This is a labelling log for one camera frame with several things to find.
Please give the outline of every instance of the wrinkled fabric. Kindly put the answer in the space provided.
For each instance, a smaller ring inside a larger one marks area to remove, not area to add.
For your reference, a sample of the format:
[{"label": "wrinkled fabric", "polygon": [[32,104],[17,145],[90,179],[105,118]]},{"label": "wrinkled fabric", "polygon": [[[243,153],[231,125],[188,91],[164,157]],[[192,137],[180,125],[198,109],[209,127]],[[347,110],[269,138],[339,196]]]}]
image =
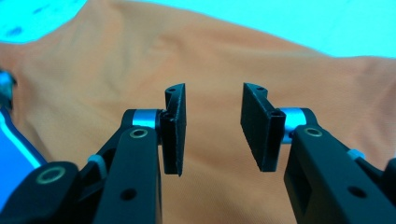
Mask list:
[{"label": "wrinkled fabric", "polygon": [[91,1],[36,42],[0,44],[0,67],[18,83],[18,129],[47,160],[80,168],[126,109],[165,108],[163,91],[186,83],[184,172],[163,175],[164,223],[295,223],[290,146],[275,173],[259,172],[240,127],[244,82],[264,86],[275,107],[312,109],[378,168],[396,148],[396,61],[331,58],[189,11]]}]

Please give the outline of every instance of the blue object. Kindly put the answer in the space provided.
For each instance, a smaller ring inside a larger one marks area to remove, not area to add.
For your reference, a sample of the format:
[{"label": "blue object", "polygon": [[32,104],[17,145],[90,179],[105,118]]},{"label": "blue object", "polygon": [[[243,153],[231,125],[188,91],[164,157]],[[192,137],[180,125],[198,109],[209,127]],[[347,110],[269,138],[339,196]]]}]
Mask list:
[{"label": "blue object", "polygon": [[0,211],[12,191],[45,159],[12,124],[8,111],[0,108]]}]

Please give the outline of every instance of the orange fabric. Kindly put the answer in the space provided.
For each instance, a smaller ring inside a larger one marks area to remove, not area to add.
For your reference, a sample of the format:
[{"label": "orange fabric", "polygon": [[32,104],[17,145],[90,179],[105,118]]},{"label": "orange fabric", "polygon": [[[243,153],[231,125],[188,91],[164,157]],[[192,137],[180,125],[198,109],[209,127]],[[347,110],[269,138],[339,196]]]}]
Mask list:
[{"label": "orange fabric", "polygon": [[186,83],[184,174],[163,175],[164,223],[294,223],[283,174],[260,173],[239,124],[243,82],[275,107],[311,108],[321,126],[383,169],[396,148],[396,61],[334,59],[189,11],[91,1],[34,43],[0,44],[12,118],[48,160],[82,167],[128,108],[165,108]]}]

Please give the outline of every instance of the orange cloth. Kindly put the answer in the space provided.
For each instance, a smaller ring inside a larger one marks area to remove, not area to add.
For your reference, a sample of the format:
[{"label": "orange cloth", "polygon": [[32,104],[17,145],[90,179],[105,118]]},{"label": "orange cloth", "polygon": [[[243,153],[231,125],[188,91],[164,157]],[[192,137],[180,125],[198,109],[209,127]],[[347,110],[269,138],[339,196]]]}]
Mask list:
[{"label": "orange cloth", "polygon": [[189,11],[91,1],[69,23],[26,45],[0,44],[12,118],[50,161],[82,167],[128,108],[165,108],[186,83],[181,178],[163,175],[164,223],[294,223],[283,174],[260,173],[239,124],[243,82],[275,107],[311,108],[320,125],[383,169],[396,148],[396,61],[334,59]]}]

